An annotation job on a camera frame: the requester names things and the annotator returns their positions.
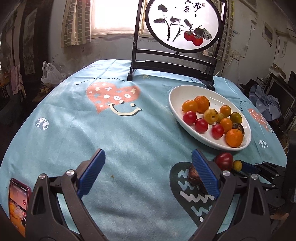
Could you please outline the small yellow tomato front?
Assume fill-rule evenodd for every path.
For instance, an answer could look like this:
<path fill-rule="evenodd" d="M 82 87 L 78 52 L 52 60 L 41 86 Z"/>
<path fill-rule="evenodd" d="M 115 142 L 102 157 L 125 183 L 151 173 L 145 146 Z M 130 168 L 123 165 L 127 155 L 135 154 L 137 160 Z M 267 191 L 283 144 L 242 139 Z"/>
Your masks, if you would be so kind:
<path fill-rule="evenodd" d="M 235 160 L 232 163 L 232 169 L 237 172 L 240 172 L 242 170 L 242 162 L 240 160 Z"/>

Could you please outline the small yellow tomato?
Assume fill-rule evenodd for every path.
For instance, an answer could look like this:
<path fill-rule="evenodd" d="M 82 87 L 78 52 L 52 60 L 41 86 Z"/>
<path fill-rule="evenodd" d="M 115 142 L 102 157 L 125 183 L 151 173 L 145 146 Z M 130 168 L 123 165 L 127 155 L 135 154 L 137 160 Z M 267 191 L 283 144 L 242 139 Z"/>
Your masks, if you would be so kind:
<path fill-rule="evenodd" d="M 237 172 L 240 172 L 242 170 L 242 162 L 240 160 L 235 160 L 232 163 L 232 169 Z"/>
<path fill-rule="evenodd" d="M 218 113 L 218 119 L 217 119 L 217 123 L 220 123 L 220 121 L 224 119 L 224 114 L 222 113 Z"/>

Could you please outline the large dark red tomato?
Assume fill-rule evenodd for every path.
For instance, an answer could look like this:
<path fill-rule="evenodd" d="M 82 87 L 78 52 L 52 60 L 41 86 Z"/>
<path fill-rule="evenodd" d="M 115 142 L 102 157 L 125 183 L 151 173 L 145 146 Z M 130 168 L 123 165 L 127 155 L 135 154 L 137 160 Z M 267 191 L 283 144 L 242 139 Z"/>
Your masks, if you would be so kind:
<path fill-rule="evenodd" d="M 232 169 L 233 156 L 230 153 L 222 153 L 215 157 L 214 162 L 222 171 L 230 171 Z"/>

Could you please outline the large orange mandarin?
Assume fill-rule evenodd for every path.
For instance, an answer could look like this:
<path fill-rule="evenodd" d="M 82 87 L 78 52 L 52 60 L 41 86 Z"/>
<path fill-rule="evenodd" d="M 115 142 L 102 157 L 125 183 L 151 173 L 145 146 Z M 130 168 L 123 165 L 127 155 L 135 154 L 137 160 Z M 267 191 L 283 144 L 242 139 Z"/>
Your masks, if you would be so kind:
<path fill-rule="evenodd" d="M 203 95 L 195 97 L 194 101 L 197 103 L 198 113 L 204 113 L 210 107 L 210 101 Z"/>
<path fill-rule="evenodd" d="M 237 148 L 243 142 L 243 133 L 240 130 L 233 128 L 226 133 L 225 140 L 230 147 Z"/>

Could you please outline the large orange tomato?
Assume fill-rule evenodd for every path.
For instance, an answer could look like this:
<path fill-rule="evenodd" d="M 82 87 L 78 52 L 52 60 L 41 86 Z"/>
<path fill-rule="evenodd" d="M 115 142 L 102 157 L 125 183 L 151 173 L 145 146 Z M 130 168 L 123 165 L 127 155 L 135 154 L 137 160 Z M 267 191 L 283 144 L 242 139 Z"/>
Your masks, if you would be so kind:
<path fill-rule="evenodd" d="M 224 129 L 225 134 L 227 134 L 227 132 L 232 129 L 233 125 L 232 121 L 229 118 L 223 118 L 219 124 Z"/>

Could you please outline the small red tomato back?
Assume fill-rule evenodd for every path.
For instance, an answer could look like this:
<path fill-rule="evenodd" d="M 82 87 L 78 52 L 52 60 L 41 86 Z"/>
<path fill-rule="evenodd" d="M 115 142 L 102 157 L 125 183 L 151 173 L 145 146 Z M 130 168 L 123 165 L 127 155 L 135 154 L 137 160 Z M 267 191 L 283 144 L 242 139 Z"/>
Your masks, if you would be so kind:
<path fill-rule="evenodd" d="M 219 139 L 224 135 L 224 128 L 220 124 L 215 124 L 211 128 L 211 134 L 214 139 Z"/>

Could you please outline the dark passion fruit back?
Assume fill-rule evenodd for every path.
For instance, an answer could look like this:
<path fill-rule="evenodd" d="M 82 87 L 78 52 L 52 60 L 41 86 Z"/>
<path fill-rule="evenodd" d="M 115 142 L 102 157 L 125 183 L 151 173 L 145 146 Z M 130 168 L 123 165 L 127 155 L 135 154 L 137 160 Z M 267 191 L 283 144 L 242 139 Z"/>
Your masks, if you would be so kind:
<path fill-rule="evenodd" d="M 188 181 L 192 186 L 203 186 L 203 182 L 193 164 L 189 166 Z"/>

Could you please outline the dark passion fruit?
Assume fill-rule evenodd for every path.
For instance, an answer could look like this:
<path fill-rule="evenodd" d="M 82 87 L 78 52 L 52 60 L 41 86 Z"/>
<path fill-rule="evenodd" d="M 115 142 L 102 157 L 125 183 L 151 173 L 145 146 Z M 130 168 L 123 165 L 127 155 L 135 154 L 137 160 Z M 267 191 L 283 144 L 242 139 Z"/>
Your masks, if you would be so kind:
<path fill-rule="evenodd" d="M 192 186 L 203 186 L 203 182 L 193 164 L 189 166 L 188 181 Z"/>
<path fill-rule="evenodd" d="M 243 135 L 245 135 L 244 128 L 243 128 L 243 126 L 242 126 L 240 123 L 233 123 L 233 124 L 232 124 L 232 128 L 241 131 L 241 133 L 242 133 Z"/>

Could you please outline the small yellow tomato back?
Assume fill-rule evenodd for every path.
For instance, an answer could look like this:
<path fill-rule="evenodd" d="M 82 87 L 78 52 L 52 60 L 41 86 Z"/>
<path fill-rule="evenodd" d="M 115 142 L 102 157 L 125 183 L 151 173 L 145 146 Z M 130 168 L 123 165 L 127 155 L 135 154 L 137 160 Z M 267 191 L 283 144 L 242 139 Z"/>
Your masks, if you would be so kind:
<path fill-rule="evenodd" d="M 218 119 L 217 119 L 217 123 L 220 123 L 220 121 L 224 119 L 224 114 L 222 113 L 218 113 Z"/>

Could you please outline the orange tomato front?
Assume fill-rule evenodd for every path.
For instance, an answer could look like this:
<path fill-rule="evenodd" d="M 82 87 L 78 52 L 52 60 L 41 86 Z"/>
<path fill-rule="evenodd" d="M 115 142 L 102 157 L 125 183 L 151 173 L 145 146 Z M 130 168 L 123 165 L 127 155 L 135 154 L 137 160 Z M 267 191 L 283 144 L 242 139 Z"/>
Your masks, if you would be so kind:
<path fill-rule="evenodd" d="M 231 107 L 228 105 L 221 106 L 220 113 L 223 114 L 225 118 L 229 117 L 232 113 Z"/>

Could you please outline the red cherry tomato front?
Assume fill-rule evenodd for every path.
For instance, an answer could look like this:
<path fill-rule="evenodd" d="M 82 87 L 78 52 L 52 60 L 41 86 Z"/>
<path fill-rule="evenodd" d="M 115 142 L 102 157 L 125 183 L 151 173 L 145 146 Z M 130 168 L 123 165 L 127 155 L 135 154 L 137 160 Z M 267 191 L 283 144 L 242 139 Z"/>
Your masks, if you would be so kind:
<path fill-rule="evenodd" d="M 198 118 L 195 121 L 195 130 L 198 133 L 205 133 L 208 130 L 208 123 L 203 118 Z"/>

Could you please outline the red cherry tomato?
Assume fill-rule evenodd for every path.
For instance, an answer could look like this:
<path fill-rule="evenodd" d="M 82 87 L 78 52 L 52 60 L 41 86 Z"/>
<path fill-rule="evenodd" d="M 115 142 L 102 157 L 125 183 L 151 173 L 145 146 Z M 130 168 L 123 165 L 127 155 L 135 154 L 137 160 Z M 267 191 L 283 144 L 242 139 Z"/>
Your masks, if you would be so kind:
<path fill-rule="evenodd" d="M 183 115 L 183 121 L 189 126 L 193 125 L 196 120 L 197 120 L 197 115 L 195 112 L 193 112 L 191 110 L 186 112 Z"/>
<path fill-rule="evenodd" d="M 195 121 L 195 130 L 198 133 L 205 133 L 208 130 L 208 123 L 203 118 L 198 118 Z"/>

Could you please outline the small orange tomato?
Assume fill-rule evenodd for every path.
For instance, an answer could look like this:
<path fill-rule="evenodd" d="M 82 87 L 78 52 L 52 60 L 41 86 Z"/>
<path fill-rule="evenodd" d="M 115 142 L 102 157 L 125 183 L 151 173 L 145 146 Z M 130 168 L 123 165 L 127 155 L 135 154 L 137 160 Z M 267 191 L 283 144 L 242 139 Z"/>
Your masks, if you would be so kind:
<path fill-rule="evenodd" d="M 182 112 L 187 113 L 188 111 L 192 111 L 194 113 L 198 112 L 198 105 L 194 100 L 187 100 L 182 105 Z"/>

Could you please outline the red-cased smartphone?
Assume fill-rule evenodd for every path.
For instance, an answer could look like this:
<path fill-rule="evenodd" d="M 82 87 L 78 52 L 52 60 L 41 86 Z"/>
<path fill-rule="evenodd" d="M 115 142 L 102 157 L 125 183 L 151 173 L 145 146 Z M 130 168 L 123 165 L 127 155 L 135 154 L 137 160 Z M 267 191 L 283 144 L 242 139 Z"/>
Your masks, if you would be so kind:
<path fill-rule="evenodd" d="M 27 209 L 31 189 L 22 182 L 11 178 L 9 185 L 9 217 L 13 226 L 26 237 Z"/>

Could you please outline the right checkered curtain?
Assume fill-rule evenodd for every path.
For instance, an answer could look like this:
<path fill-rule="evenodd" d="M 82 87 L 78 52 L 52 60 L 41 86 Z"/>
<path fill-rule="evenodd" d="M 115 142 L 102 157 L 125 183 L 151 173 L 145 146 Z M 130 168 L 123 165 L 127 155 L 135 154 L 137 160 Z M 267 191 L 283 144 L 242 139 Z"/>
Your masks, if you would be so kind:
<path fill-rule="evenodd" d="M 223 20 L 223 3 L 221 1 L 216 1 L 213 0 L 211 1 L 216 8 L 218 9 L 219 13 L 221 14 L 221 20 Z M 230 54 L 231 54 L 231 42 L 232 42 L 232 30 L 233 30 L 233 23 L 234 23 L 234 1 L 226 1 L 227 2 L 227 13 L 226 13 L 226 19 L 225 19 L 225 25 L 224 25 L 224 30 L 223 30 L 223 35 L 222 35 L 222 40 L 220 43 L 220 47 L 218 50 L 218 55 L 217 55 L 217 60 L 223 61 L 226 63 L 229 63 L 229 59 L 231 59 Z M 212 57 L 216 45 L 213 45 L 209 49 L 204 50 L 202 53 L 204 56 L 207 57 Z"/>

